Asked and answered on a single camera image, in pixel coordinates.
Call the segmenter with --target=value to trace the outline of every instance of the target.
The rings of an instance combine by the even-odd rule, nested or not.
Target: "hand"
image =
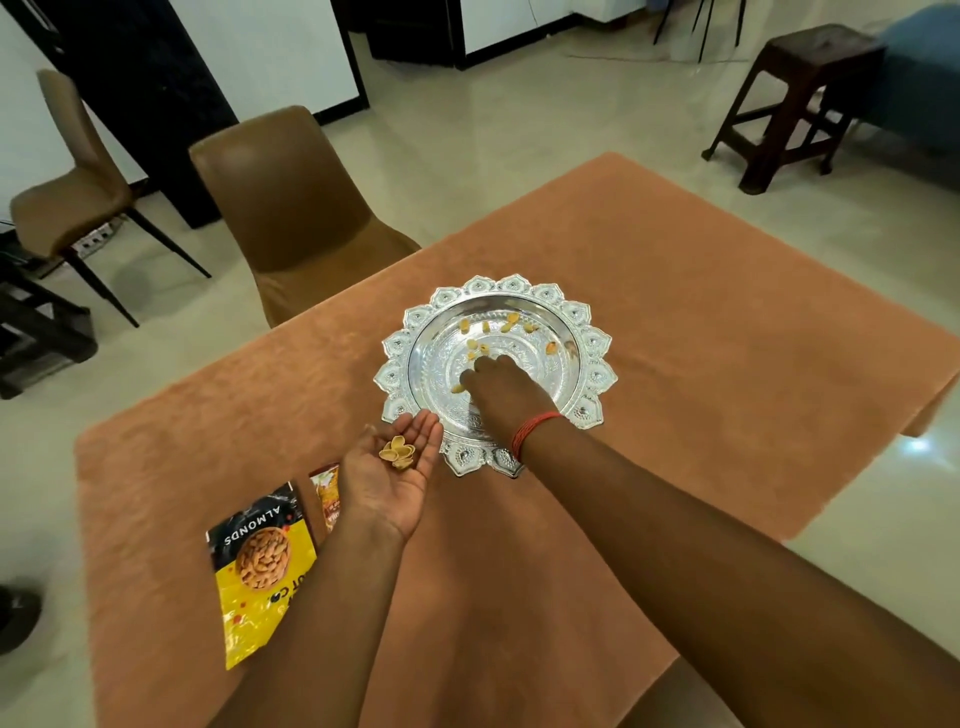
[[[396,435],[417,448],[414,464],[398,471],[378,453]],[[345,518],[359,513],[382,519],[406,542],[423,513],[426,484],[440,459],[444,426],[433,412],[404,413],[392,425],[367,425],[340,464],[340,501]]]
[[[510,447],[527,420],[557,410],[550,395],[507,354],[481,356],[473,369],[460,374],[460,383],[480,410],[484,429],[502,448]]]

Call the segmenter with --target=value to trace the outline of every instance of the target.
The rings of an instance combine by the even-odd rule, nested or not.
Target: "chair backrest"
[[[255,273],[283,271],[348,243],[372,212],[304,107],[258,116],[190,148]]]
[[[77,166],[95,173],[111,188],[127,187],[70,77],[46,68],[37,71],[36,76],[47,109]]]

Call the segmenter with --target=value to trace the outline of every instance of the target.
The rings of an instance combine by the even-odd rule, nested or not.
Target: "open palm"
[[[395,436],[413,445],[414,464],[398,471],[379,452]],[[366,509],[395,527],[403,539],[413,535],[426,496],[426,484],[440,459],[444,426],[433,412],[404,413],[392,425],[367,425],[341,464],[340,499],[344,514]]]

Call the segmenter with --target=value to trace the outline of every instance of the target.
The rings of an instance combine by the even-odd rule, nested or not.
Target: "red thread bracelet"
[[[563,415],[560,412],[544,412],[537,417],[531,417],[523,425],[520,426],[520,429],[516,431],[514,439],[510,444],[510,452],[514,454],[514,457],[517,461],[520,459],[520,448],[523,447],[523,441],[526,440],[530,433],[533,432],[539,425],[542,425],[547,420],[552,420],[555,417],[562,417]]]

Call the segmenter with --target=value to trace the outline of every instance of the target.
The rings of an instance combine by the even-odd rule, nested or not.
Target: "brown leather chair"
[[[304,107],[217,132],[190,157],[250,264],[271,327],[420,249],[373,215]]]
[[[71,247],[85,235],[121,213],[171,251],[203,273],[210,274],[177,243],[136,211],[133,192],[93,128],[84,102],[73,82],[62,73],[37,72],[40,89],[60,136],[76,166],[13,198],[10,209],[20,244],[34,255],[61,256],[87,284],[107,299],[131,324],[139,324]]]

